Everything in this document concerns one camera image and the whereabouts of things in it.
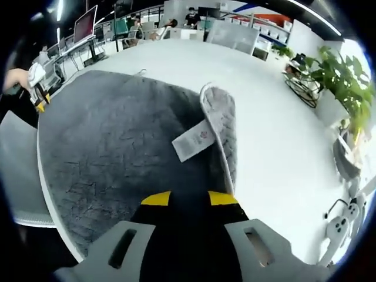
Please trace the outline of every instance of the yellow tab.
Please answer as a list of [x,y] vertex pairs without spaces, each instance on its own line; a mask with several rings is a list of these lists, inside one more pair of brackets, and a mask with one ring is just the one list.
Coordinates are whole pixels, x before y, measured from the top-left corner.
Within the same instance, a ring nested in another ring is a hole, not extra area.
[[47,103],[50,104],[50,102],[51,102],[51,98],[49,97],[49,93],[46,94],[46,99],[47,99]]
[[144,199],[141,204],[146,204],[149,206],[168,206],[170,194],[171,191],[166,191],[163,193],[151,195]]
[[36,108],[41,112],[43,113],[45,111],[45,108],[43,107],[43,104],[42,102],[37,104]]
[[210,203],[212,206],[220,204],[237,204],[237,200],[230,194],[209,191]]

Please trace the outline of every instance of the ceiling light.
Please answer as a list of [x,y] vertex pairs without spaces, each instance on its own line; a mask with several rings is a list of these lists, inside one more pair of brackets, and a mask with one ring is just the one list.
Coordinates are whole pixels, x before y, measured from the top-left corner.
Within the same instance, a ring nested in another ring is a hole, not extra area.
[[60,28],[57,28],[56,30],[56,36],[58,38],[58,43],[60,42]]
[[58,22],[61,20],[61,16],[63,14],[63,7],[64,7],[63,2],[64,2],[64,0],[59,0],[59,3],[58,3],[58,13],[57,13],[57,17],[56,17]]
[[297,6],[299,6],[300,8],[306,10],[308,13],[310,13],[312,16],[315,16],[316,18],[318,18],[321,22],[323,22],[324,24],[326,24],[332,31],[334,31],[338,36],[341,36],[341,32],[334,27],[334,25],[332,25],[331,23],[329,23],[326,19],[324,19],[322,16],[320,16],[318,13],[316,13],[314,10],[311,10],[310,8],[308,8],[307,6],[304,6],[303,4],[295,1],[295,0],[287,0]]
[[41,18],[43,18],[43,14],[42,13],[37,13],[30,20],[31,21],[36,21],[37,19],[41,19]]

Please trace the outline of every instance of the white tag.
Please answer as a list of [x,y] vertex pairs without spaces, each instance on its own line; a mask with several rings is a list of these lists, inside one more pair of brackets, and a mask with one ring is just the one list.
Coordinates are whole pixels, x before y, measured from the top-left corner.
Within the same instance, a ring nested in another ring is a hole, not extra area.
[[179,160],[185,162],[187,159],[208,148],[214,141],[214,134],[205,119],[172,141],[172,145]]

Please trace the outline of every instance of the hand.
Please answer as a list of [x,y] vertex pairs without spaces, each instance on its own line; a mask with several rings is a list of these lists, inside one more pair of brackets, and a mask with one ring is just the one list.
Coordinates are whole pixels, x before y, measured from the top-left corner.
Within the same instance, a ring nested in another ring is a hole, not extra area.
[[11,69],[7,71],[4,79],[3,91],[8,90],[17,83],[19,83],[27,91],[30,90],[29,86],[29,72],[24,69]]
[[30,85],[29,85],[29,72],[24,69],[17,69],[18,74],[18,83],[25,88],[27,91],[30,90]]

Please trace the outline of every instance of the white desk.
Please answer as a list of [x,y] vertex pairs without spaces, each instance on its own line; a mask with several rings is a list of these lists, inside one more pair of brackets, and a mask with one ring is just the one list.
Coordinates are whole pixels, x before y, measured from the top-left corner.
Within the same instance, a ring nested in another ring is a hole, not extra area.
[[[167,39],[121,51],[75,76],[90,69],[127,74],[146,69],[146,77],[197,93],[208,82],[229,91],[236,103],[237,200],[250,219],[262,220],[289,240],[294,255],[317,262],[323,214],[343,188],[321,122],[273,64],[219,45]],[[43,192],[72,251],[48,188]]]
[[204,31],[186,28],[170,28],[170,38],[204,41]]

